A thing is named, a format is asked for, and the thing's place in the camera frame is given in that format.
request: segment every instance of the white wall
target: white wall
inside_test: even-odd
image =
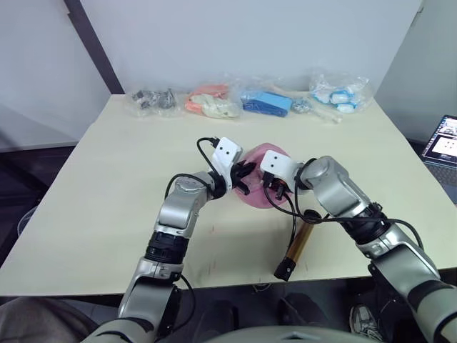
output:
[[[78,141],[109,92],[62,0],[0,1],[0,150]]]
[[[82,3],[128,91],[193,86],[223,72],[296,80],[312,66],[368,76],[377,88],[420,0]]]
[[[443,115],[457,115],[457,1],[424,4],[376,94],[403,134],[419,141]]]

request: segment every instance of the shoe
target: shoe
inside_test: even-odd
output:
[[[351,309],[349,326],[354,334],[360,334],[380,342],[383,341],[383,336],[379,332],[376,320],[366,305],[356,305]]]

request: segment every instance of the white tabletop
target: white tabletop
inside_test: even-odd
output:
[[[124,292],[168,180],[207,169],[195,146],[202,136],[227,136],[245,151],[271,142],[296,160],[333,156],[388,217],[417,228],[438,268],[457,266],[456,208],[376,103],[340,124],[299,114],[137,119],[112,96],[0,269],[0,295]],[[323,213],[312,193],[301,205]],[[228,194],[201,210],[183,274],[195,287],[277,282],[290,230],[287,215]],[[291,280],[364,276],[368,263],[342,227],[321,224]]]

